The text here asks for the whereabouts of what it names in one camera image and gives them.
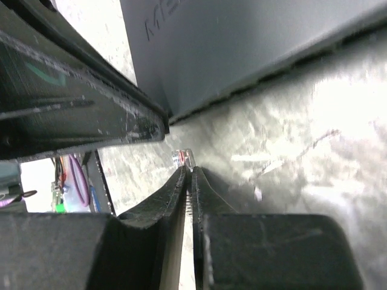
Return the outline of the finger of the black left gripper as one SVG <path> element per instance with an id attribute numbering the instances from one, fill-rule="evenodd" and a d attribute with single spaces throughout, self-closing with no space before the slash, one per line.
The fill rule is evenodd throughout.
<path id="1" fill-rule="evenodd" d="M 47 1 L 1 2 L 1 159 L 161 141 L 159 105 Z"/>

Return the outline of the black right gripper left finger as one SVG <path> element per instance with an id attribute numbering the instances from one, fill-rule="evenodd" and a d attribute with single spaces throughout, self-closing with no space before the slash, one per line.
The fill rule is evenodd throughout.
<path id="1" fill-rule="evenodd" d="M 187 170 L 104 213 L 1 213 L 2 289 L 177 289 Z"/>

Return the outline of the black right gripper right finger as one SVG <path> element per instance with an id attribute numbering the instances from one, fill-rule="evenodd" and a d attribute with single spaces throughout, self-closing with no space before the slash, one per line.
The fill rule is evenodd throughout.
<path id="1" fill-rule="evenodd" d="M 362 289 L 340 225 L 321 214 L 239 213 L 200 167 L 191 177 L 197 289 Z"/>

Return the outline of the black network switch box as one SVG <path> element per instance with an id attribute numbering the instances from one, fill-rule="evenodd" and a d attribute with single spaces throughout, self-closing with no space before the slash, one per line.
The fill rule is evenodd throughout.
<path id="1" fill-rule="evenodd" d="M 138 87 L 184 115 L 386 19 L 385 1 L 122 1 Z"/>

